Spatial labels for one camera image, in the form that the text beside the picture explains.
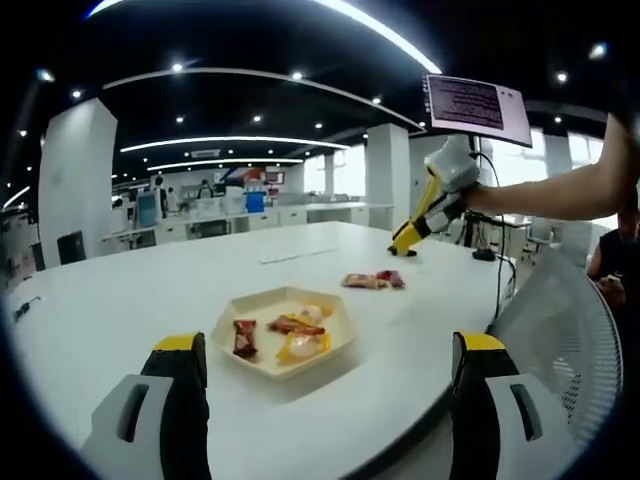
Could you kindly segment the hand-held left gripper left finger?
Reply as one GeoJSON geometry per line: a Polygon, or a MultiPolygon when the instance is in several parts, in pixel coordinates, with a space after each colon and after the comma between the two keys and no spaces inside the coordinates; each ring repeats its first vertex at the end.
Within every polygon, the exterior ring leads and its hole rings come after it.
{"type": "Polygon", "coordinates": [[[96,407],[81,453],[100,479],[208,479],[205,336],[169,336],[96,407]]]}

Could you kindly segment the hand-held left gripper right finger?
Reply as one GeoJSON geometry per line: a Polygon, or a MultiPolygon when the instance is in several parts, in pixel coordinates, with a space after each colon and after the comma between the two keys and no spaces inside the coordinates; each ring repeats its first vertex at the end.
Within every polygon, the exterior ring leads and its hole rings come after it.
{"type": "Polygon", "coordinates": [[[557,479],[575,459],[561,401],[486,333],[456,331],[453,479],[557,479]]]}

